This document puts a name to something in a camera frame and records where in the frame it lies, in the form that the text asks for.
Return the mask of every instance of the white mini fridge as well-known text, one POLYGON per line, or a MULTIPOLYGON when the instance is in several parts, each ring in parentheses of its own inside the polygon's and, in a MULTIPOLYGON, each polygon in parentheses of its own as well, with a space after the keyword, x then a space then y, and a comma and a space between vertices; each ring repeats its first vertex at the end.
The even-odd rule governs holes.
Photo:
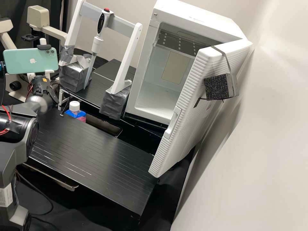
POLYGON ((168 125, 149 172, 159 177, 202 138, 215 101, 197 100, 203 79, 237 75, 251 42, 229 18, 177 1, 154 6, 125 115, 168 125))

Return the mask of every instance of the liquid bottle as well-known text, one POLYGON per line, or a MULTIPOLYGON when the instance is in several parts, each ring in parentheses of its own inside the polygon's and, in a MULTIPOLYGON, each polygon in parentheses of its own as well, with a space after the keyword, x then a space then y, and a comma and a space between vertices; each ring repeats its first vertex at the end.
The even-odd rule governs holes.
POLYGON ((80 103, 78 101, 70 102, 70 109, 65 112, 69 116, 76 118, 82 122, 86 122, 86 113, 80 110, 80 103))

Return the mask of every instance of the label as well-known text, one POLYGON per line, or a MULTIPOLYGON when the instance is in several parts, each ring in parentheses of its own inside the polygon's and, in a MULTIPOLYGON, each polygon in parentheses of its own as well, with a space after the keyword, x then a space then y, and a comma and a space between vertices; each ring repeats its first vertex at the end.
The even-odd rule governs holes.
POLYGON ((5 188, 0 188, 0 207, 9 207, 13 202, 11 183, 5 188))

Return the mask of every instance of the mint green iphone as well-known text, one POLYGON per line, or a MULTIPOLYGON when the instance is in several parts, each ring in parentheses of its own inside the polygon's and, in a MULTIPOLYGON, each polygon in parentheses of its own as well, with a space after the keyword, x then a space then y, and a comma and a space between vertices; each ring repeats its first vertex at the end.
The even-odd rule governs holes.
POLYGON ((3 57, 9 74, 23 74, 58 70, 58 57, 55 48, 39 50, 37 48, 5 50, 3 57))

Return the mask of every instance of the fridge door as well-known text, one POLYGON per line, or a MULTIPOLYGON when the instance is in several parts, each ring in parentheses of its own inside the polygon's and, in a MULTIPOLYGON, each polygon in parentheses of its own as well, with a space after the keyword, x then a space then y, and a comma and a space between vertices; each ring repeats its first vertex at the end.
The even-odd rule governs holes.
MULTIPOLYGON (((237 75, 252 43, 246 39, 232 41, 216 47, 228 57, 233 75, 237 75)), ((211 47, 200 49, 177 100, 171 122, 161 139, 149 169, 160 177, 174 164, 182 160, 202 138, 207 118, 216 100, 200 100, 205 93, 203 79, 228 73, 228 65, 222 54, 211 47)))

